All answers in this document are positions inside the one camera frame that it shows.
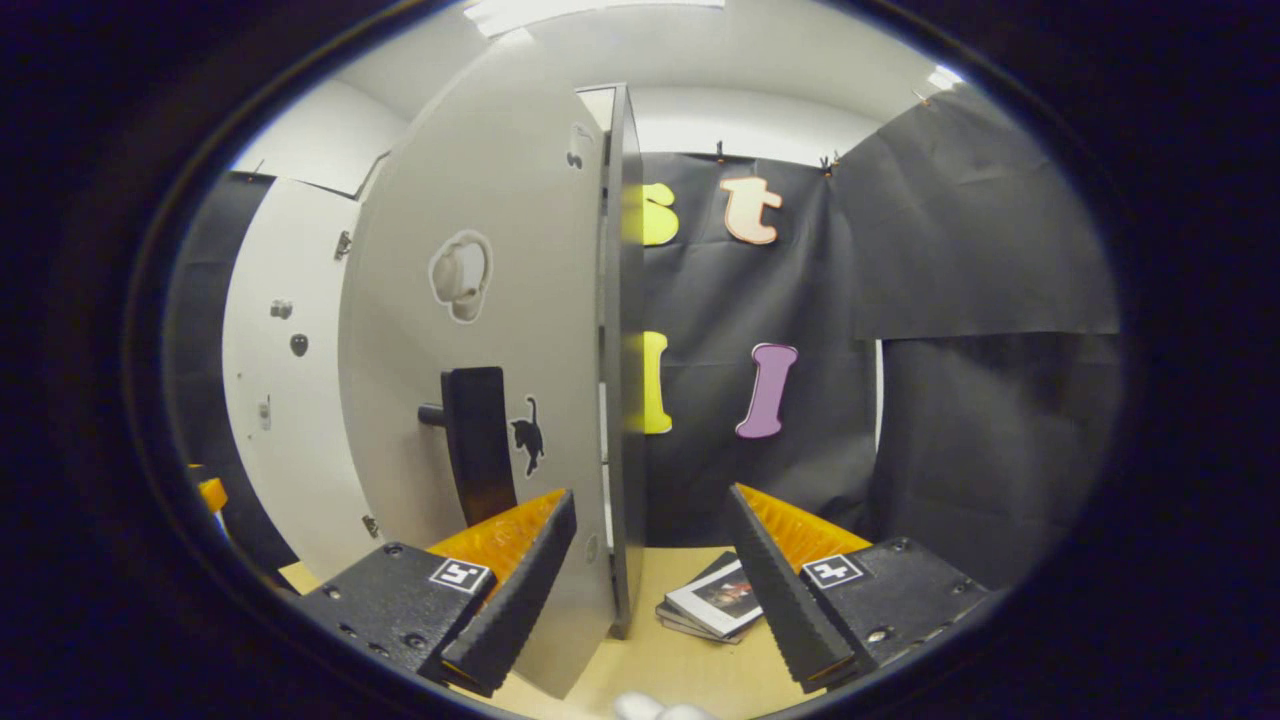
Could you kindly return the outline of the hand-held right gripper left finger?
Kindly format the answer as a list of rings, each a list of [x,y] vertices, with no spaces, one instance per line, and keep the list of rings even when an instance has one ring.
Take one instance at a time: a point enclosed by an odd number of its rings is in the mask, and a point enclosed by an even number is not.
[[[529,641],[576,530],[573,493],[554,489],[425,550],[385,543],[294,603],[378,662],[488,697]]]

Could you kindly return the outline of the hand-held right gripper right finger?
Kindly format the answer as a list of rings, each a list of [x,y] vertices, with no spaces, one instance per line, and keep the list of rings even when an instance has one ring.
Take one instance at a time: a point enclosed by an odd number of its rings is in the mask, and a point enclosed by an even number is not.
[[[745,484],[726,525],[791,678],[831,691],[919,655],[995,592],[908,537],[872,543]]]

